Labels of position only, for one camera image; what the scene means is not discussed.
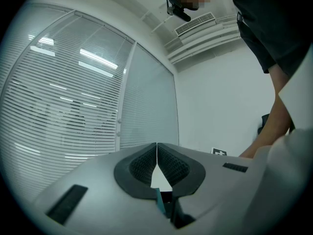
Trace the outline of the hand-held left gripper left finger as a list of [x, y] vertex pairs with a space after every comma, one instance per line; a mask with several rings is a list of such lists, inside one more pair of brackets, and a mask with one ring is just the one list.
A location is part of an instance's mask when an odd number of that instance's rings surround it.
[[87, 160], [35, 200], [55, 235], [174, 235], [152, 188], [157, 145], [140, 145]]

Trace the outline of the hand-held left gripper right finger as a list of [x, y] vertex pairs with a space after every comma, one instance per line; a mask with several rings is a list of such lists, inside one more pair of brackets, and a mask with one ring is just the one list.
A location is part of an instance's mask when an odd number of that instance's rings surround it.
[[195, 221], [226, 199], [247, 197], [264, 173], [264, 152], [253, 159], [158, 143], [157, 163], [172, 187], [171, 221]]

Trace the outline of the person's right forearm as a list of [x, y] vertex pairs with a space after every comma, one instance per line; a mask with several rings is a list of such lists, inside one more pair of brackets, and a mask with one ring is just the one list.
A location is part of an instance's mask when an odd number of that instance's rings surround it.
[[282, 102], [279, 93], [289, 81], [288, 76], [278, 64], [268, 69], [274, 87], [275, 100], [269, 117], [256, 140], [240, 155], [243, 158], [253, 158], [257, 150], [263, 146], [272, 145], [284, 136], [291, 126], [291, 117]]

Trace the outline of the narrow window blind panel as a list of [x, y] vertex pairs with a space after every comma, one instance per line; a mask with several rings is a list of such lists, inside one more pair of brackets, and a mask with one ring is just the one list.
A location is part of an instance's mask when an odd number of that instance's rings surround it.
[[179, 143], [175, 82], [161, 62], [137, 45], [123, 99], [120, 149], [152, 142]]

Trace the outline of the wide window blind panel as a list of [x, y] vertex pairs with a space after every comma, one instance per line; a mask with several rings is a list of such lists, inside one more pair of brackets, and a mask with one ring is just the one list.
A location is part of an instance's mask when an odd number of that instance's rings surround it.
[[21, 8], [0, 44], [0, 158], [28, 202], [79, 164], [116, 150], [134, 41], [78, 11]]

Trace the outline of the white ceiling pipes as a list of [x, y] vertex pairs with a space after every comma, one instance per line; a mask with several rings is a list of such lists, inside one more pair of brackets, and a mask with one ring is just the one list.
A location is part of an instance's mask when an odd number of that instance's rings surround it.
[[205, 23], [177, 36], [164, 46], [172, 64], [207, 51], [211, 48], [240, 39], [237, 14], [216, 18], [215, 22]]

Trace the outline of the white ceiling air vent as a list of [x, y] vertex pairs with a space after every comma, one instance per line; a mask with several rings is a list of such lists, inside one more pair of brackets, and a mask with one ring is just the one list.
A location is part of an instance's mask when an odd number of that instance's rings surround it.
[[181, 36], [182, 34], [194, 29], [195, 27], [198, 27], [205, 23], [215, 22], [215, 21], [216, 21], [215, 16], [211, 12], [208, 12], [206, 14], [198, 16], [192, 19], [191, 21], [175, 28], [175, 33], [177, 34], [177, 36]]

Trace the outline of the person's black shirt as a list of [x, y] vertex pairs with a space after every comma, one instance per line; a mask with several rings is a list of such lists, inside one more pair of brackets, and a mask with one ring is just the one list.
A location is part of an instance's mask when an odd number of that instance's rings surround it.
[[278, 65], [292, 77], [313, 44], [313, 33], [300, 22], [301, 7], [292, 0], [233, 0], [240, 36], [264, 73]]

